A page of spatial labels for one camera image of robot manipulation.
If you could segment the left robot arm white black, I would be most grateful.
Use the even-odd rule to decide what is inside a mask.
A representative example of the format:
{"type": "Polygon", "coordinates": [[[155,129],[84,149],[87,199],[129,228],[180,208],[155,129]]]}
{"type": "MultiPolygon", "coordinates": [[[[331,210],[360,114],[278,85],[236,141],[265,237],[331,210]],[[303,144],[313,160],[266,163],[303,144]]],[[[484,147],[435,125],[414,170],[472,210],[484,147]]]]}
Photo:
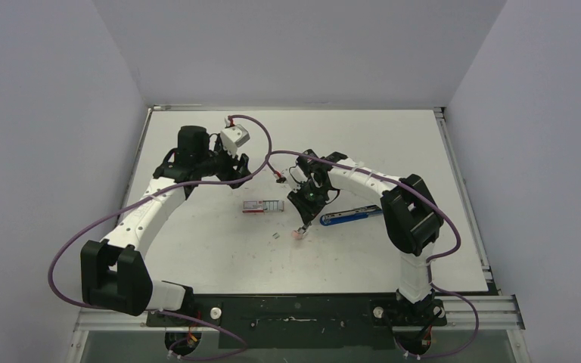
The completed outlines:
{"type": "Polygon", "coordinates": [[[166,310],[174,324],[189,324],[195,304],[186,299],[192,289],[154,280],[144,258],[172,213],[206,177],[242,185],[250,174],[249,158],[238,148],[250,135],[241,125],[227,126],[210,144],[201,126],[183,126],[177,145],[155,169],[144,192],[143,203],[128,211],[121,223],[100,241],[88,241],[80,252],[82,299],[99,308],[138,316],[146,310],[166,310]]]}

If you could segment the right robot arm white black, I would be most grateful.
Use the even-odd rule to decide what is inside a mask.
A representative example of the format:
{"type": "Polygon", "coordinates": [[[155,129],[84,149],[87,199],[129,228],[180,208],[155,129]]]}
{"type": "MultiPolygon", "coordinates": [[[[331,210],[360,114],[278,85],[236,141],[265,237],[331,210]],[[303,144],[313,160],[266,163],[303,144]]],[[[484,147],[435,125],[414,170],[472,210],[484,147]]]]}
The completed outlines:
{"type": "Polygon", "coordinates": [[[319,158],[312,150],[306,150],[281,175],[290,186],[287,198],[303,223],[297,230],[299,236],[318,218],[332,191],[346,191],[378,206],[388,238],[400,251],[397,291],[403,299],[397,304],[399,318],[417,324],[427,315],[424,300],[432,287],[426,260],[432,255],[443,219],[433,211],[434,200],[420,176],[379,174],[342,153],[319,158]]]}

